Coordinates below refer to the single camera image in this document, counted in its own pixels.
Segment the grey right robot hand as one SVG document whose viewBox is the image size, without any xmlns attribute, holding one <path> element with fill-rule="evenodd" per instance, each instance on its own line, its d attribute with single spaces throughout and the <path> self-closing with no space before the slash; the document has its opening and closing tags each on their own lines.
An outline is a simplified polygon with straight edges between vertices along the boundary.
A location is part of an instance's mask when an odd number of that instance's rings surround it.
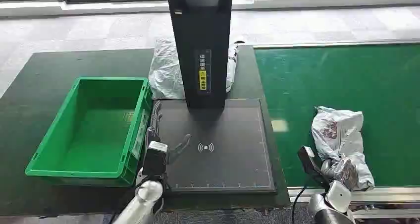
<svg viewBox="0 0 420 224">
<path fill-rule="evenodd" d="M 344 157 L 340 160 L 327 159 L 322 163 L 321 174 L 328 181 L 339 181 L 350 191 L 358 185 L 358 172 L 350 158 Z"/>
</svg>

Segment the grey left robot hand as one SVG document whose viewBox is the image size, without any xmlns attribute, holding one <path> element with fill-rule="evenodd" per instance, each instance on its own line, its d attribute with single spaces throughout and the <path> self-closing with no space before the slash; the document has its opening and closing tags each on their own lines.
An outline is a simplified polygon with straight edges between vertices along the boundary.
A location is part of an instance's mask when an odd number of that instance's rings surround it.
<svg viewBox="0 0 420 224">
<path fill-rule="evenodd" d="M 188 147 L 191 134 L 186 134 L 180 144 L 174 147 L 163 143 L 159 136 L 160 132 L 160 121 L 162 118 L 161 112 L 162 103 L 157 101 L 154 103 L 151 122 L 146 130 L 145 143 L 147 145 L 144 164 L 146 161 L 151 161 L 152 157 L 162 162 L 164 165 L 174 163 L 182 152 Z"/>
</svg>

